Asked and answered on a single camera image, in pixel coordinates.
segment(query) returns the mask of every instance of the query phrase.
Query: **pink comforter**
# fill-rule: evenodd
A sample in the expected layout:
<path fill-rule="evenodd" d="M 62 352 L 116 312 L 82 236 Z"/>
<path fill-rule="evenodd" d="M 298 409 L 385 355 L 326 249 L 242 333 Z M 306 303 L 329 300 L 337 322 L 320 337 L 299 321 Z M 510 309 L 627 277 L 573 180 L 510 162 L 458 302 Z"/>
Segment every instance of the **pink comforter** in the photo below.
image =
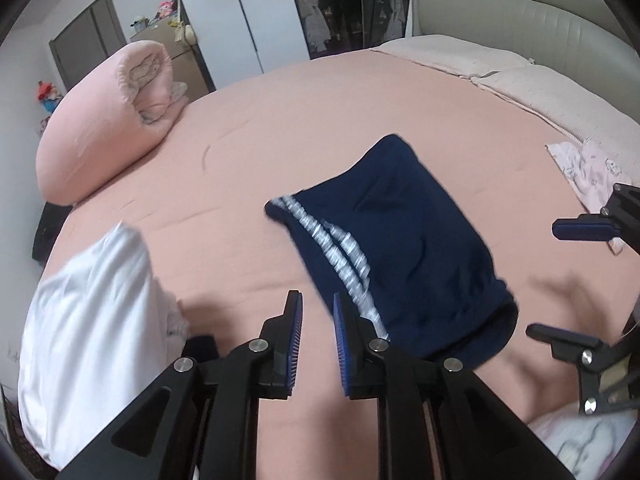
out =
<path fill-rule="evenodd" d="M 163 286 L 222 352 L 304 295 L 298 383 L 260 406 L 258 478 L 377 478 L 376 406 L 340 387 L 332 320 L 286 230 L 262 208 L 349 168 L 401 135 L 492 250 L 520 306 L 516 333 L 479 375 L 525 420 L 577 398 L 574 370 L 525 336 L 541 321 L 614 340 L 638 293 L 640 258 L 559 242 L 582 212 L 545 150 L 564 137 L 455 76 L 376 52 L 290 66 L 188 105 L 166 141 L 68 218 L 46 274 L 123 219 Z"/>

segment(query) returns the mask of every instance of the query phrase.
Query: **upholstered headboard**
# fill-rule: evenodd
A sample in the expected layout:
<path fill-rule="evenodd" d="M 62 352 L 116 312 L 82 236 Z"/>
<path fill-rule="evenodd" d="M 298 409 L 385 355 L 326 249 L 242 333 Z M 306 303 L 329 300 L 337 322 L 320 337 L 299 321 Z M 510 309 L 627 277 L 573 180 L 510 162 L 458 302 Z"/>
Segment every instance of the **upholstered headboard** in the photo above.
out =
<path fill-rule="evenodd" d="M 640 122 L 640 58 L 603 0 L 412 0 L 413 36 L 532 58 Z"/>

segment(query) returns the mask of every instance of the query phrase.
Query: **white stripe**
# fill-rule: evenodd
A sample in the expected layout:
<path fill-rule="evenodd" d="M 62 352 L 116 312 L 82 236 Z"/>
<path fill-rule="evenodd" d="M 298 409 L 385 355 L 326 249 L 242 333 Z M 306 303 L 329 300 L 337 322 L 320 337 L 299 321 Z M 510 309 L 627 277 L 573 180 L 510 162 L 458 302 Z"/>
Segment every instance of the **white stripe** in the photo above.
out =
<path fill-rule="evenodd" d="M 305 211 L 300 202 L 291 195 L 285 195 L 280 198 L 274 198 L 271 200 L 271 203 L 281 209 L 288 210 L 293 217 L 300 222 L 300 225 L 302 225 L 302 227 L 304 227 L 312 236 L 322 249 L 324 256 L 332 265 L 336 274 L 338 274 L 338 277 L 340 277 L 344 283 L 353 303 L 358 307 L 360 317 L 369 319 L 370 322 L 373 323 L 373 327 L 376 329 L 376 335 L 388 340 L 389 334 L 382 323 L 380 313 L 376 309 L 376 306 L 373 303 L 373 298 L 369 292 L 370 269 L 367 264 L 367 258 L 364 253 L 362 253 L 360 246 L 351 233 L 345 232 L 338 226 L 329 224 L 329 222 L 323 222 L 325 227 L 327 227 L 331 232 L 332 236 L 340 242 L 340 246 L 349 256 L 349 259 L 353 264 L 353 267 L 358 271 L 362 282 L 358 279 L 353 267 L 351 267 L 347 258 L 344 257 L 342 251 L 334 244 L 334 238 L 324 230 L 320 222 Z"/>

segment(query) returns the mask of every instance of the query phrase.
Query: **black bracket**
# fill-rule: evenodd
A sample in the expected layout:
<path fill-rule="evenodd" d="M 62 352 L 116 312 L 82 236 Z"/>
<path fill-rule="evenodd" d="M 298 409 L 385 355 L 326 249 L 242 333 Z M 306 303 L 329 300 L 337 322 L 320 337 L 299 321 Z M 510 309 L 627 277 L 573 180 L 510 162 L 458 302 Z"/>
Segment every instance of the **black bracket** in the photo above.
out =
<path fill-rule="evenodd" d="M 302 294 L 260 337 L 225 358 L 169 365 L 58 475 L 59 480 L 255 480 L 259 399 L 287 399 L 295 382 Z"/>
<path fill-rule="evenodd" d="M 620 237 L 640 254 L 640 188 L 614 184 L 611 197 L 598 214 L 559 218 L 552 233 L 559 240 L 608 241 Z M 581 413 L 599 415 L 640 408 L 640 396 L 634 395 L 640 370 L 629 372 L 628 364 L 622 364 L 623 377 L 610 376 L 605 383 L 602 381 L 607 370 L 631 359 L 640 349 L 640 330 L 633 317 L 623 338 L 613 346 L 596 337 L 539 323 L 529 325 L 527 335 L 551 345 L 553 358 L 575 365 Z"/>
<path fill-rule="evenodd" d="M 334 325 L 345 394 L 378 400 L 380 480 L 574 478 L 458 359 L 404 354 L 347 296 L 334 299 Z"/>

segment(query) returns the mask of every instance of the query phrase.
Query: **stuffed toy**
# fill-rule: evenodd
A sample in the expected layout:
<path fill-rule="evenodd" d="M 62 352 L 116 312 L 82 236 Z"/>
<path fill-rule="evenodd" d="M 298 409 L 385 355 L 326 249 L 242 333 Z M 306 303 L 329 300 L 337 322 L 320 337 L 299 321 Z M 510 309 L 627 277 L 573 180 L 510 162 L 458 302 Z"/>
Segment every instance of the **stuffed toy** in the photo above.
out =
<path fill-rule="evenodd" d="M 44 109 L 50 114 L 56 109 L 62 94 L 53 83 L 38 81 L 38 93 L 36 95 L 38 101 L 44 106 Z"/>
<path fill-rule="evenodd" d="M 158 18 L 162 20 L 163 18 L 171 15 L 172 12 L 174 12 L 174 3 L 162 2 L 160 7 L 158 7 Z"/>

